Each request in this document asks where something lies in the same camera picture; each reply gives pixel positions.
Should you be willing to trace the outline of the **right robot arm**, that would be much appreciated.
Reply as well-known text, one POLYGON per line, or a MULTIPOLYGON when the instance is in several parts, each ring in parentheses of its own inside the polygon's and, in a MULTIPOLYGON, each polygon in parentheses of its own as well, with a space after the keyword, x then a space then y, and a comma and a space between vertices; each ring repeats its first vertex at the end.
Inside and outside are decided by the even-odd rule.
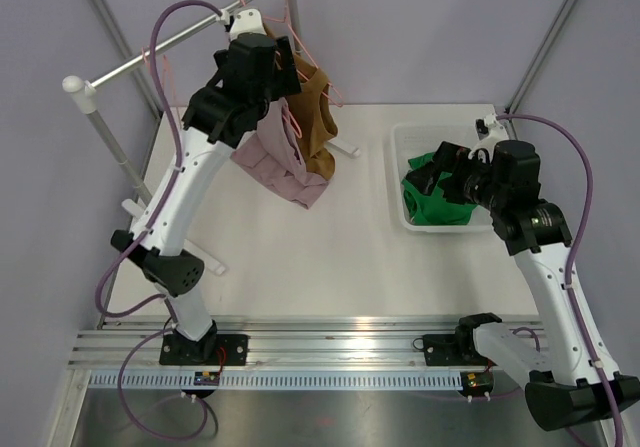
POLYGON ((530 143, 503 140, 477 151, 443 142, 406 175, 422 194, 436 188, 453 204, 485 208, 496 235, 526 280, 543 323, 548 352, 510 333, 491 313, 460 319, 456 356, 501 367, 524 391, 536 424, 554 431, 612 419, 639 400, 639 380, 620 372, 591 316, 570 258, 577 242, 560 208, 540 198, 540 158, 530 143))

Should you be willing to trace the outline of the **pink hanger of green top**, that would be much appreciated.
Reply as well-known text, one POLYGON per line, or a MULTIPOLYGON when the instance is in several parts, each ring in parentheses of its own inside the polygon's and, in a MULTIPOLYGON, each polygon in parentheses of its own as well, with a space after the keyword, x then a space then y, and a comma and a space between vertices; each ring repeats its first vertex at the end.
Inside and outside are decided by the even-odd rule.
MULTIPOLYGON (((143 65, 144 65, 143 71, 149 77, 149 89, 151 90, 151 98, 153 100, 154 106, 159 113, 165 113, 166 109, 163 107, 159 94, 157 93, 157 90, 155 89, 155 85, 153 84, 152 69, 151 69, 151 63, 149 60, 150 56, 147 53, 147 49, 141 48, 140 54, 143 57, 143 65)), ((184 105, 181 102, 177 92, 174 69, 166 54, 163 54, 160 60, 161 60, 160 62, 161 72, 159 74, 159 79, 160 79, 162 91, 165 93, 169 106, 172 108, 173 117, 175 119, 176 125, 179 128, 183 128, 184 124, 182 122, 182 114, 184 113, 184 105)))

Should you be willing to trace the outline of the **green tank top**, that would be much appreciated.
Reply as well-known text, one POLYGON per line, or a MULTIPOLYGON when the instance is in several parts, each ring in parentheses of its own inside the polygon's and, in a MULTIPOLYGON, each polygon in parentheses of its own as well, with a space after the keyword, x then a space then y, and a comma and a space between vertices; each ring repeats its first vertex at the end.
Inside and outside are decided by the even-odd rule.
POLYGON ((436 187, 430 196, 421 194, 406 178, 401 181, 404 205, 413 225, 467 225, 475 206, 447 202, 436 187))

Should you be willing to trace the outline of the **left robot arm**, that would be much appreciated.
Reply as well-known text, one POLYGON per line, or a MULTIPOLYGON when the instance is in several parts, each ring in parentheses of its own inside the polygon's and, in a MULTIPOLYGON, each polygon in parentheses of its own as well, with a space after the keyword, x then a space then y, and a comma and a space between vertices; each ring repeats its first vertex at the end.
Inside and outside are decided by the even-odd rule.
POLYGON ((173 163, 143 215, 117 230, 112 246, 154 283, 177 322, 164 335, 163 365, 223 361, 224 343, 204 305, 205 263, 185 247, 187 232, 214 176, 273 102, 301 90, 287 37, 243 33, 214 55, 214 77, 190 99, 173 163))

